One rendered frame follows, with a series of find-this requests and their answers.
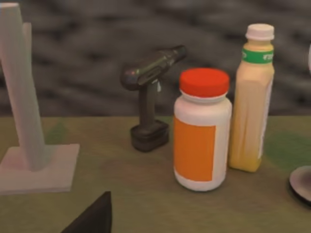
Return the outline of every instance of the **yellow bottle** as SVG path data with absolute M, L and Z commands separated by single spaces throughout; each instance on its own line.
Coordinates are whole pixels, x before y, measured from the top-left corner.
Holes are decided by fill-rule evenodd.
M 255 172 L 261 163 L 274 75 L 274 27 L 249 25 L 246 38 L 236 75 L 228 161 L 231 168 Z

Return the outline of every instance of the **jar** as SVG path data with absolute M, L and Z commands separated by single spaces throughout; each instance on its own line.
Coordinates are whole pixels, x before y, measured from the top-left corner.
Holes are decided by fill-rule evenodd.
M 218 69 L 182 72 L 174 105 L 174 173 L 193 191 L 217 188 L 225 180 L 232 104 L 229 76 Z

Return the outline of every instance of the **tabletop surface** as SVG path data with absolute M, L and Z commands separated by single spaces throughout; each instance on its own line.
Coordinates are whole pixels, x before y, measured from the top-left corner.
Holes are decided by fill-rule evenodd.
M 293 169 L 311 165 L 309 116 L 270 117 L 259 171 L 230 169 L 223 185 L 206 193 L 176 182 L 171 143 L 150 153 L 131 147 L 136 117 L 42 122 L 47 144 L 81 144 L 72 190 L 0 196 L 1 233 L 59 233 L 105 191 L 112 194 L 113 233 L 310 232 L 311 211 L 286 189 Z M 13 119 L 0 118 L 0 158 L 16 145 Z

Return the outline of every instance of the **red lid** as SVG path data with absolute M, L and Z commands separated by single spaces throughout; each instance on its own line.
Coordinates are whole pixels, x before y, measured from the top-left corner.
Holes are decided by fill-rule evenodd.
M 179 88 L 191 96 L 202 98 L 221 96 L 229 90 L 229 76 L 219 69 L 188 69 L 181 73 Z

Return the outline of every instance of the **dark background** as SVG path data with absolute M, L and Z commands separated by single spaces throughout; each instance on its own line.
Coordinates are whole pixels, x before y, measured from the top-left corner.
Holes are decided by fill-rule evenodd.
M 138 93 L 122 89 L 122 64 L 184 44 L 189 55 L 162 82 L 156 106 L 170 115 L 189 67 L 216 67 L 231 77 L 251 23 L 275 26 L 271 115 L 311 114 L 310 0 L 22 0 L 33 26 L 33 73 L 42 116 L 136 115 Z M 3 75 L 0 116 L 11 114 Z

